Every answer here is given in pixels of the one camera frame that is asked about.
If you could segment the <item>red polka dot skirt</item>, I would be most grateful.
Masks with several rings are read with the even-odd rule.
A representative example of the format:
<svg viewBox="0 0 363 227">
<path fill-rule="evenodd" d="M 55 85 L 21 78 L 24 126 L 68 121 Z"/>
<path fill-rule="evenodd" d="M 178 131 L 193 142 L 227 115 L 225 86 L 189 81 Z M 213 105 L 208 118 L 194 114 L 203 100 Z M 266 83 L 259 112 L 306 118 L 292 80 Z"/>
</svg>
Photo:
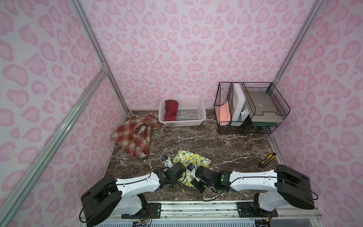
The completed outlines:
<svg viewBox="0 0 363 227">
<path fill-rule="evenodd" d="M 175 100 L 168 99 L 165 101 L 164 120 L 167 122 L 176 121 L 179 103 Z"/>
</svg>

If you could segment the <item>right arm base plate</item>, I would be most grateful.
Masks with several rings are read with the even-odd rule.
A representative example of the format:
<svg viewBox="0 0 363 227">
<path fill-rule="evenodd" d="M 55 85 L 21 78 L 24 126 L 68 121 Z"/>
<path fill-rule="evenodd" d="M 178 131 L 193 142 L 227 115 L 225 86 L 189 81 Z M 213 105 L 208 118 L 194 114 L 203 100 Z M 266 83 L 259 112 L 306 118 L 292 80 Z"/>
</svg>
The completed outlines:
<svg viewBox="0 0 363 227">
<path fill-rule="evenodd" d="M 278 217 L 276 209 L 273 211 L 265 211 L 255 208 L 253 202 L 237 202 L 237 211 L 240 218 L 275 218 Z"/>
</svg>

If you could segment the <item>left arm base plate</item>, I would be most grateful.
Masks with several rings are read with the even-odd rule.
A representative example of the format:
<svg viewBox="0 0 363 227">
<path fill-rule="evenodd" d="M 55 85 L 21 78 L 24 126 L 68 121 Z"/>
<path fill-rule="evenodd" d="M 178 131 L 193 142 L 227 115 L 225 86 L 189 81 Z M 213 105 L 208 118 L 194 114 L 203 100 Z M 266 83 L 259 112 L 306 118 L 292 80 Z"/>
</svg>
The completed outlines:
<svg viewBox="0 0 363 227">
<path fill-rule="evenodd" d="M 146 219 L 149 217 L 158 219 L 161 216 L 161 207 L 162 204 L 158 202 L 148 203 L 146 207 L 141 208 L 141 210 L 134 215 L 123 214 L 122 219 Z"/>
</svg>

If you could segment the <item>lemon print skirt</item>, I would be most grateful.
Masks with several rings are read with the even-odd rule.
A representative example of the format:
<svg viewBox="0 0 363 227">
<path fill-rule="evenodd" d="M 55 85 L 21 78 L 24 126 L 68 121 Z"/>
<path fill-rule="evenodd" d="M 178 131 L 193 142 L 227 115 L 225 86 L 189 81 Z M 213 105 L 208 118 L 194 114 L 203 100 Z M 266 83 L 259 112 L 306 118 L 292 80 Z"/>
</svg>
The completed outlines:
<svg viewBox="0 0 363 227">
<path fill-rule="evenodd" d="M 210 167 L 211 164 L 210 159 L 189 152 L 187 150 L 180 150 L 177 152 L 176 156 L 172 161 L 172 164 L 176 164 L 178 162 L 181 162 L 185 167 L 192 163 L 194 166 L 194 171 L 196 171 L 199 166 Z M 193 179 L 195 179 L 195 174 L 188 170 L 186 173 L 186 177 L 182 177 L 182 184 L 194 189 L 195 187 L 192 184 Z"/>
</svg>

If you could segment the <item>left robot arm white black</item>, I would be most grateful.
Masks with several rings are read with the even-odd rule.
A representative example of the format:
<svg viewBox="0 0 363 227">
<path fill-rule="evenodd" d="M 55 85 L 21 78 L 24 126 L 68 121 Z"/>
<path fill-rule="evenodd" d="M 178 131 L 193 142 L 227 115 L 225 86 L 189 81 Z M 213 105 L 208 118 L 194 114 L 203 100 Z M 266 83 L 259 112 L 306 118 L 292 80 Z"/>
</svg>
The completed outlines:
<svg viewBox="0 0 363 227">
<path fill-rule="evenodd" d="M 113 175 L 106 175 L 81 196 L 79 221 L 93 227 L 110 216 L 135 215 L 147 205 L 141 198 L 143 193 L 166 189 L 185 173 L 186 167 L 177 162 L 134 178 L 116 179 Z"/>
</svg>

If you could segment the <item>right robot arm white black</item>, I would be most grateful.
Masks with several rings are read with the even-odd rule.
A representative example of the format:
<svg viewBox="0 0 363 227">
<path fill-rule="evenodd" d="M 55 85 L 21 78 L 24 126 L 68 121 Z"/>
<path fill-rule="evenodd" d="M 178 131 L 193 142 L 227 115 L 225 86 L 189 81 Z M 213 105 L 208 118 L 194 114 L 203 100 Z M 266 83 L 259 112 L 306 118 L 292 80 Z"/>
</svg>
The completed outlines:
<svg viewBox="0 0 363 227">
<path fill-rule="evenodd" d="M 274 170 L 255 173 L 217 173 L 200 166 L 193 169 L 192 175 L 192 185 L 201 193 L 206 188 L 221 193 L 259 191 L 254 195 L 254 211 L 270 212 L 286 205 L 305 210 L 315 209 L 309 177 L 286 165 L 277 165 Z"/>
</svg>

